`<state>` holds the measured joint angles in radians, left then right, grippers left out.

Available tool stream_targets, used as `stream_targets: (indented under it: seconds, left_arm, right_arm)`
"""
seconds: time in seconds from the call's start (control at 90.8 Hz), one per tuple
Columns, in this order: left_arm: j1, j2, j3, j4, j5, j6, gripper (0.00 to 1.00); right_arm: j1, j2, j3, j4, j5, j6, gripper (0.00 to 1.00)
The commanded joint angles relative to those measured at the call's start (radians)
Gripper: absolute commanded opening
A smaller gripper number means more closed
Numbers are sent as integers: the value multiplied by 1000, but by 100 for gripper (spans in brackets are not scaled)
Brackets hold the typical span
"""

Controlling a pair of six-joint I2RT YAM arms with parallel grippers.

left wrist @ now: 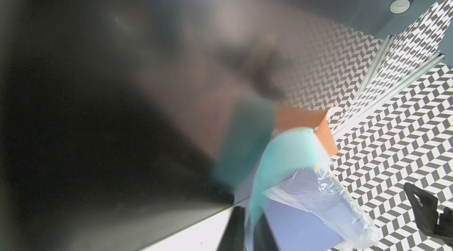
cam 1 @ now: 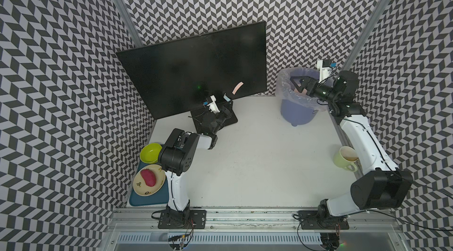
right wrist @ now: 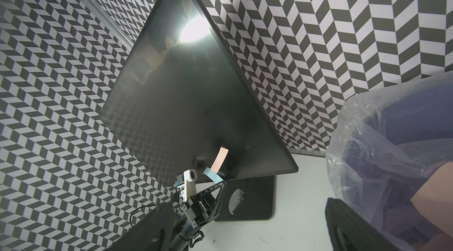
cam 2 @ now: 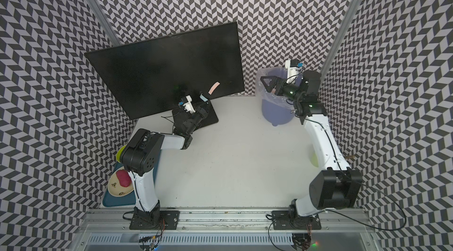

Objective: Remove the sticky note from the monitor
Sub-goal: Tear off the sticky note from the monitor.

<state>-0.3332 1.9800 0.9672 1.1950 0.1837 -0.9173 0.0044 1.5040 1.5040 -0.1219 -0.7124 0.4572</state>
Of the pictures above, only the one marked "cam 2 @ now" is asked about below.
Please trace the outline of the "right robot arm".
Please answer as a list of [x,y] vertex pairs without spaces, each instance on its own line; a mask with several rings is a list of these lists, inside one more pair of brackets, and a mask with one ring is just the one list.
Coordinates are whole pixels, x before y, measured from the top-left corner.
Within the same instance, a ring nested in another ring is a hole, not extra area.
[[341,210],[355,205],[362,185],[362,174],[350,167],[330,128],[327,110],[319,99],[321,74],[304,71],[299,85],[296,76],[262,76],[265,90],[289,100],[296,117],[310,136],[320,168],[309,185],[309,194],[291,203],[300,217],[314,216],[324,210]]

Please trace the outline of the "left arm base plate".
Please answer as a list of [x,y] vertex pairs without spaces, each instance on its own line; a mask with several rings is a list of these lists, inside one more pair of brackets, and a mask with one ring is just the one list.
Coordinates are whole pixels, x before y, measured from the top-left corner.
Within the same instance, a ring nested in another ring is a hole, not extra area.
[[144,212],[134,210],[130,221],[130,230],[176,230],[179,223],[180,211],[178,210],[154,210]]

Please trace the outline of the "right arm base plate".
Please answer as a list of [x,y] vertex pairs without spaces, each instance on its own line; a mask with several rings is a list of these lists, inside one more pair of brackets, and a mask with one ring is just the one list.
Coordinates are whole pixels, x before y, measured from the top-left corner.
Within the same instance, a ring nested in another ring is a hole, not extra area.
[[269,219],[273,222],[274,230],[321,230],[322,225],[318,215],[290,216],[287,210],[274,210]]

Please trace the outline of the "small blue sticky note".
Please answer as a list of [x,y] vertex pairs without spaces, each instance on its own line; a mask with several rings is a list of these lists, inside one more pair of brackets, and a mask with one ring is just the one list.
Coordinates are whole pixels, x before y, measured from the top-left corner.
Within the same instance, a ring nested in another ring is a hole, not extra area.
[[203,94],[201,94],[199,97],[202,101],[208,102],[208,98],[206,98]]

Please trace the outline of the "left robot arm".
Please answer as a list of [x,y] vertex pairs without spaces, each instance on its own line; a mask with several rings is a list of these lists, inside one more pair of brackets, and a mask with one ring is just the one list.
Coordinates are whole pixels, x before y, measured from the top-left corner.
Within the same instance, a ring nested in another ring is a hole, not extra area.
[[136,195],[131,228],[143,223],[155,227],[160,223],[160,202],[154,184],[154,169],[162,150],[185,150],[192,142],[193,132],[208,117],[211,101],[201,95],[201,102],[192,104],[191,96],[182,99],[184,120],[174,123],[173,133],[165,134],[140,128],[118,152],[117,160],[123,164]]

